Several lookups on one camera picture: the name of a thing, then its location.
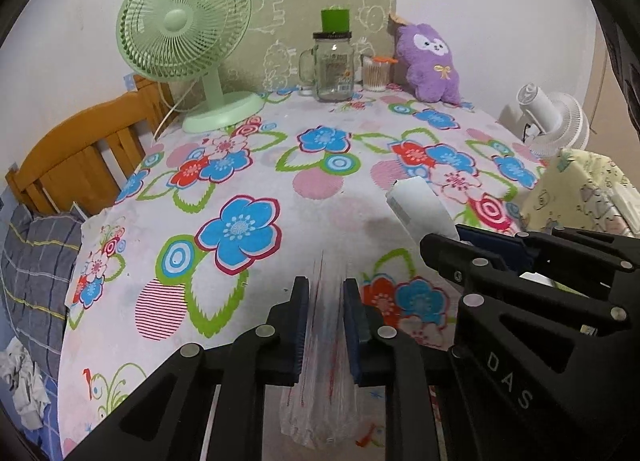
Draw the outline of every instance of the electric fan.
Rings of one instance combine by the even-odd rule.
[[[529,119],[524,142],[534,154],[549,158],[560,149],[584,149],[589,141],[589,120],[580,103],[566,93],[545,92],[529,83],[518,92],[518,103]]]
[[[251,0],[124,0],[118,48],[137,73],[156,82],[202,77],[206,100],[182,123],[187,133],[236,124],[257,113],[255,93],[222,93],[218,66],[249,24]]]

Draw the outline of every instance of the beige cardboard panel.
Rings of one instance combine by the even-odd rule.
[[[223,90],[273,91],[299,85],[300,54],[312,46],[313,32],[321,31],[320,10],[332,7],[350,10],[356,54],[394,54],[388,16],[396,11],[396,0],[252,0],[249,28],[220,65]]]

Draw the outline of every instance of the glass jar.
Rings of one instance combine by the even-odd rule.
[[[300,80],[312,86],[323,102],[342,102],[353,97],[353,48],[351,32],[314,33],[315,44],[300,55]]]

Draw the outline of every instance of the wooden bed frame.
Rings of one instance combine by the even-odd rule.
[[[136,76],[138,91],[128,92],[66,119],[47,133],[6,175],[18,202],[45,215],[68,211],[73,202],[90,215],[113,205],[120,189],[97,144],[104,140],[128,178],[145,156],[133,125],[145,121],[152,132],[168,113],[158,84]],[[162,92],[172,103],[171,91]]]

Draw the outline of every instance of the yellow stripe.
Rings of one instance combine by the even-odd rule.
[[[24,304],[25,306],[28,306],[30,308],[33,309],[39,309],[41,311],[44,311],[45,313],[49,313],[51,316],[54,316],[56,318],[59,318],[60,320],[64,320],[65,318],[60,314],[60,313],[56,313],[55,311],[51,311],[48,307],[42,307],[42,306],[36,306],[33,304],[28,303],[26,300],[22,300],[20,298],[14,297],[14,294],[12,294],[7,288],[6,286],[4,286],[4,292],[9,295],[9,297],[11,297],[13,300],[15,300],[16,302],[19,302],[21,304]]]
[[[60,242],[60,241],[29,241],[29,240],[25,240],[18,233],[18,230],[14,226],[13,223],[10,222],[9,226],[11,226],[11,229],[18,236],[18,239],[20,239],[20,241],[22,241],[26,245],[31,245],[31,246],[60,245],[60,246],[65,247],[65,248],[71,248],[72,250],[75,250],[75,251],[79,251],[80,250],[80,247],[77,247],[76,245],[69,245],[67,243],[63,243],[63,242]]]

